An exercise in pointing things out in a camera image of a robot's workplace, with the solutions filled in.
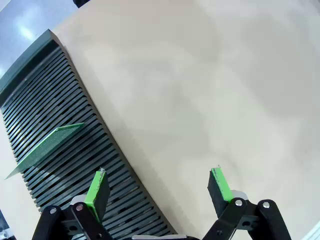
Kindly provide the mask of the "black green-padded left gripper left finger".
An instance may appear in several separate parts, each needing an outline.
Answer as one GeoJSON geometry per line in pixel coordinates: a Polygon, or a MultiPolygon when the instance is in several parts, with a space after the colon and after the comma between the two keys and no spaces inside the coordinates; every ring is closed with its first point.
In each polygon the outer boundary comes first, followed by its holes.
{"type": "Polygon", "coordinates": [[[75,196],[65,209],[49,205],[42,211],[32,239],[71,240],[83,234],[87,240],[111,240],[111,235],[102,225],[109,196],[107,172],[100,168],[87,194],[75,196]]]}

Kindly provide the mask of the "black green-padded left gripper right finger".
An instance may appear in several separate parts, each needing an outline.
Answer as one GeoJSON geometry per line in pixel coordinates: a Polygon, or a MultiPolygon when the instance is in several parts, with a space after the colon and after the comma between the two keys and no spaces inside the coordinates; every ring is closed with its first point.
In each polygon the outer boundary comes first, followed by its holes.
{"type": "Polygon", "coordinates": [[[247,231],[252,240],[290,240],[291,236],[277,204],[271,199],[257,204],[230,189],[220,167],[209,171],[208,192],[217,220],[204,240],[230,240],[237,230],[247,231]]]}

